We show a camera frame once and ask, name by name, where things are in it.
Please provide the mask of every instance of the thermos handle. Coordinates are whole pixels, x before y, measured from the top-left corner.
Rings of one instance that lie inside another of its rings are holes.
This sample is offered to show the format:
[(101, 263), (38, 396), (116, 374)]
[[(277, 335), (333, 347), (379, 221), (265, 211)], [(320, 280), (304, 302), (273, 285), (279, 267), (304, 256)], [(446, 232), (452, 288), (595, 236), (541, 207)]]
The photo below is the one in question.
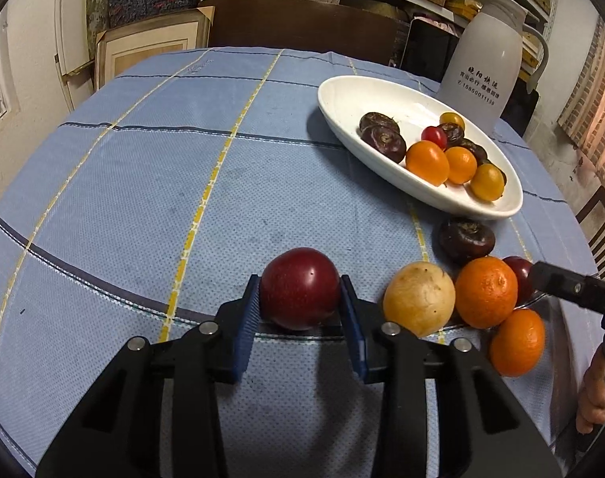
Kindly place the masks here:
[(535, 72), (531, 75), (531, 78), (528, 79), (528, 83), (526, 84), (526, 89), (528, 93), (531, 94), (535, 88), (537, 88), (537, 83), (539, 82), (539, 78), (541, 77), (543, 70), (546, 69), (546, 65), (548, 64), (548, 43), (543, 38), (541, 33), (537, 31), (535, 28), (530, 25), (523, 24), (523, 31), (533, 34), (539, 41), (541, 41), (541, 46), (543, 47), (543, 57), (541, 58), (541, 64), (537, 67)]

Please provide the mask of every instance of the screw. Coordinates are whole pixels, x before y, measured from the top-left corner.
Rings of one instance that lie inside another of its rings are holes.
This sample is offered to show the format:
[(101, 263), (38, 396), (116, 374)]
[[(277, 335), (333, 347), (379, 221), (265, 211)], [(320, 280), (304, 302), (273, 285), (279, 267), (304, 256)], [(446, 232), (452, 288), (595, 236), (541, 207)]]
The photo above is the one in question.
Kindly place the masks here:
[(136, 336), (136, 337), (130, 338), (128, 340), (128, 348), (131, 351), (139, 351), (143, 347), (145, 347), (145, 338), (141, 338), (140, 336)]
[(216, 322), (202, 322), (198, 326), (198, 330), (201, 332), (201, 334), (211, 336), (217, 332), (218, 324)]
[(466, 338), (457, 338), (453, 342), (453, 346), (461, 353), (467, 353), (472, 349), (472, 343)]
[(382, 332), (388, 336), (396, 336), (400, 333), (400, 326), (393, 322), (386, 322), (382, 324)]

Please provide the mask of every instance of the orange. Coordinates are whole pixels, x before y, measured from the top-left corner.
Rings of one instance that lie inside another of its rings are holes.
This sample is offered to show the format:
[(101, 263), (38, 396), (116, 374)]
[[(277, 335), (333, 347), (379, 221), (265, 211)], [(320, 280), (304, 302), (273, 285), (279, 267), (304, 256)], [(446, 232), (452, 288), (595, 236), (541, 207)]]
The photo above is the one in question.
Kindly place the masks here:
[(519, 309), (499, 325), (488, 357), (501, 375), (519, 377), (537, 364), (545, 342), (546, 330), (539, 315), (530, 309)]
[(517, 277), (502, 260), (482, 257), (462, 268), (455, 282), (455, 308), (467, 324), (488, 329), (501, 324), (517, 303)]
[(477, 168), (470, 180), (470, 189), (473, 194), (483, 201), (495, 201), (504, 194), (504, 177), (501, 170), (493, 164), (483, 164)]
[(409, 147), (406, 151), (406, 168), (435, 186), (444, 183), (450, 172), (444, 151), (428, 140), (422, 140)]
[(472, 152), (464, 147), (451, 147), (445, 154), (451, 167), (448, 181), (456, 185), (470, 182), (477, 171), (477, 159)]

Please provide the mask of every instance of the black tool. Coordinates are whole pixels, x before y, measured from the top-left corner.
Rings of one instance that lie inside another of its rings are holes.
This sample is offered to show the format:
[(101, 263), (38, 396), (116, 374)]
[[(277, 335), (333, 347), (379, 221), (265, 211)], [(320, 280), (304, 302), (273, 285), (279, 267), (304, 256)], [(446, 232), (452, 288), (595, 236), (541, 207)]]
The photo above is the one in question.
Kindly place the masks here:
[(237, 382), (260, 320), (257, 275), (243, 298), (181, 339), (128, 340), (72, 411), (37, 467), (37, 478), (158, 478), (164, 380), (174, 379), (174, 478), (227, 477), (214, 383)]
[[(533, 265), (528, 278), (535, 289), (601, 314), (601, 327), (605, 330), (605, 281), (596, 276), (582, 275), (543, 262)], [(605, 355), (605, 335), (603, 353)], [(589, 435), (580, 435), (576, 450), (580, 460), (571, 470), (570, 478), (603, 476), (605, 425), (595, 426)]]
[(439, 420), (439, 475), (558, 478), (546, 442), (519, 401), (469, 340), (423, 341), (384, 320), (342, 277), (340, 316), (354, 371), (384, 382), (372, 478), (426, 476), (425, 379), (434, 379)]
[[(171, 462), (174, 478), (227, 477), (214, 394), (249, 361), (258, 325), (258, 282), (225, 303), (213, 322), (180, 340), (151, 345), (132, 338), (64, 423), (37, 478), (158, 478), (163, 381), (174, 378)], [(425, 379), (437, 386), (440, 474), (484, 478), (559, 478), (555, 458), (501, 377), (470, 343), (416, 338), (385, 322), (380, 307), (359, 300), (341, 280), (340, 315), (355, 372), (384, 383), (373, 478), (423, 478), (427, 465)]]

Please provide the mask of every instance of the yellow stripe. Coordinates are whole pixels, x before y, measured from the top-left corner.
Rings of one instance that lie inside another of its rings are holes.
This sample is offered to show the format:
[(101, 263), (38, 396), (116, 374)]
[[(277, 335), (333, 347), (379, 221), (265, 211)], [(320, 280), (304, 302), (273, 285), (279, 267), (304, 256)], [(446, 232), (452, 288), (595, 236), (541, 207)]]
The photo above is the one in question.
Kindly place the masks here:
[(346, 59), (348, 60), (349, 65), (351, 66), (351, 70), (353, 70), (353, 75), (357, 75), (357, 74), (358, 74), (358, 71), (355, 69), (355, 66), (353, 66), (353, 61), (351, 61), (351, 59), (350, 59), (350, 58), (348, 58), (348, 57), (347, 57)]
[(421, 225), (419, 224), (418, 213), (415, 210), (415, 207), (411, 204), (409, 205), (411, 211), (411, 218), (413, 219), (413, 226), (415, 227), (415, 233), (418, 236), (418, 244), (419, 249), (422, 253), (422, 260), (427, 263), (429, 261), (429, 251), (426, 248), (426, 241), (424, 239), (424, 232), (421, 229)]
[[(417, 212), (417, 210), (415, 210), (415, 207), (412, 204), (410, 204), (409, 208), (411, 211), (411, 218), (413, 219), (413, 226), (415, 227), (415, 233), (418, 236), (418, 244), (419, 244), (419, 249), (422, 253), (422, 260), (425, 263), (427, 263), (427, 262), (429, 262), (429, 251), (427, 250), (427, 247), (426, 247), (426, 239), (424, 238), (424, 230), (421, 229), (421, 224), (419, 223), (418, 212)], [(437, 332), (437, 343), (439, 343), (440, 345), (443, 345), (446, 343), (446, 338), (444, 337), (444, 329), (440, 329)]]
[(21, 252), (20, 258), (17, 261), (17, 266), (15, 267), (15, 271), (13, 272), (12, 276), (10, 277), (10, 280), (8, 281), (8, 287), (7, 287), (6, 292), (4, 294), (4, 299), (2, 300), (2, 306), (0, 308), (0, 330), (1, 330), (1, 326), (2, 326), (2, 320), (4, 319), (4, 313), (6, 311), (6, 306), (8, 305), (8, 299), (10, 298), (10, 294), (12, 293), (12, 288), (14, 287), (15, 282), (17, 280), (17, 275), (20, 272), (21, 266), (23, 264), (24, 259), (26, 258), (26, 254), (28, 253), (28, 250), (30, 249), (30, 246), (32, 246), (32, 243), (35, 240), (35, 237), (37, 236), (37, 233), (39, 232), (39, 229), (43, 225), (43, 221), (45, 221), (45, 218), (50, 213), (50, 211), (52, 210), (53, 206), (55, 206), (55, 203), (57, 202), (57, 200), (59, 199), (59, 197), (62, 195), (63, 191), (66, 189), (66, 187), (68, 186), (68, 184), (70, 183), (70, 181), (72, 180), (72, 178), (74, 178), (74, 176), (77, 174), (78, 170), (81, 168), (81, 166), (88, 159), (88, 157), (90, 156), (90, 153), (94, 150), (94, 148), (101, 141), (101, 139), (107, 133), (109, 133), (119, 122), (121, 122), (121, 120), (123, 120), (126, 116), (128, 116), (128, 114), (130, 114), (141, 102), (143, 102), (147, 97), (149, 97), (151, 94), (153, 94), (155, 91), (157, 91), (157, 89), (160, 88), (161, 86), (163, 86), (167, 81), (170, 81), (171, 79), (174, 79), (178, 74), (180, 74), (181, 72), (187, 70), (191, 66), (195, 65), (198, 61), (201, 60), (201, 58), (207, 52), (209, 52), (209, 50), (210, 49), (205, 50), (200, 56), (198, 56), (198, 59), (196, 59), (195, 61), (192, 61), (188, 65), (185, 65), (183, 68), (181, 68), (180, 70), (178, 70), (173, 75), (171, 75), (168, 78), (164, 79), (163, 81), (159, 82), (153, 89), (151, 89), (149, 92), (147, 92), (147, 94), (145, 94), (145, 95), (143, 95), (143, 97), (139, 98), (139, 100), (136, 101), (136, 103), (131, 108), (129, 108), (128, 111), (126, 111), (125, 113), (123, 113), (116, 120), (116, 122), (113, 122), (112, 124), (110, 124), (108, 127), (106, 127), (99, 134), (99, 136), (96, 137), (96, 139), (94, 140), (94, 143), (90, 146), (90, 149), (88, 149), (88, 151), (83, 155), (83, 157), (81, 158), (81, 160), (79, 161), (79, 163), (77, 164), (77, 166), (74, 167), (74, 169), (72, 169), (72, 172), (68, 175), (68, 177), (66, 178), (66, 180), (63, 182), (63, 185), (61, 185), (61, 188), (57, 191), (57, 193), (55, 194), (55, 196), (50, 200), (50, 203), (48, 203), (48, 207), (45, 209), (45, 212), (43, 212), (43, 214), (39, 218), (39, 221), (37, 221), (37, 224), (35, 225), (35, 229), (33, 230), (32, 234), (28, 238), (27, 243), (26, 243), (26, 247), (23, 249), (23, 252)]
[(225, 156), (227, 156), (227, 152), (229, 151), (231, 142), (236, 137), (238, 128), (240, 127), (241, 122), (243, 121), (243, 119), (245, 118), (245, 115), (247, 114), (247, 110), (249, 110), (249, 107), (254, 102), (256, 95), (258, 95), (258, 92), (260, 91), (260, 88), (262, 88), (263, 84), (265, 84), (266, 78), (268, 78), (269, 74), (271, 73), (271, 70), (274, 69), (274, 66), (276, 65), (276, 62), (280, 58), (280, 55), (282, 54), (282, 52), (283, 52), (283, 50), (278, 52), (274, 61), (271, 63), (271, 65), (265, 72), (265, 75), (263, 75), (263, 78), (260, 80), (260, 82), (256, 86), (256, 89), (249, 97), (247, 104), (245, 104), (245, 106), (243, 107), (241, 114), (238, 116), (238, 118), (236, 119), (236, 122), (233, 124), (230, 134), (227, 137), (225, 144), (223, 145), (223, 150), (218, 155), (218, 160), (216, 162), (216, 165), (212, 169), (211, 174), (209, 175), (209, 183), (205, 187), (205, 190), (203, 191), (203, 195), (200, 198), (200, 204), (198, 205), (198, 208), (196, 209), (196, 214), (194, 215), (194, 218), (192, 220), (192, 226), (190, 227), (190, 230), (187, 233), (187, 237), (185, 239), (185, 244), (183, 245), (183, 251), (182, 251), (182, 255), (180, 256), (179, 266), (176, 269), (176, 275), (174, 276), (174, 284), (172, 285), (172, 292), (170, 293), (170, 299), (168, 300), (167, 312), (165, 313), (165, 320), (163, 321), (163, 326), (161, 327), (161, 333), (158, 337), (159, 343), (163, 343), (164, 341), (167, 341), (170, 337), (170, 330), (172, 328), (172, 323), (174, 322), (174, 317), (176, 316), (176, 308), (177, 308), (178, 302), (179, 302), (180, 288), (182, 287), (183, 278), (185, 277), (185, 269), (186, 269), (187, 263), (190, 259), (190, 253), (192, 252), (194, 238), (196, 237), (196, 234), (198, 233), (198, 228), (200, 227), (200, 221), (202, 220), (205, 209), (208, 206), (209, 198), (212, 194), (212, 190), (214, 189), (214, 185), (218, 178), (218, 172), (220, 171), (220, 168), (223, 165), (223, 162), (225, 161)]
[(513, 218), (510, 218), (510, 224), (513, 225), (513, 230), (515, 230), (515, 234), (517, 234), (517, 239), (519, 239), (519, 243), (521, 244), (521, 249), (523, 250), (523, 255), (530, 261), (533, 261), (533, 256), (531, 255), (531, 253), (527, 250), (526, 245), (523, 243), (523, 238), (521, 238), (521, 234), (519, 233), (519, 230), (517, 230), (517, 225), (515, 225), (515, 221), (513, 220)]

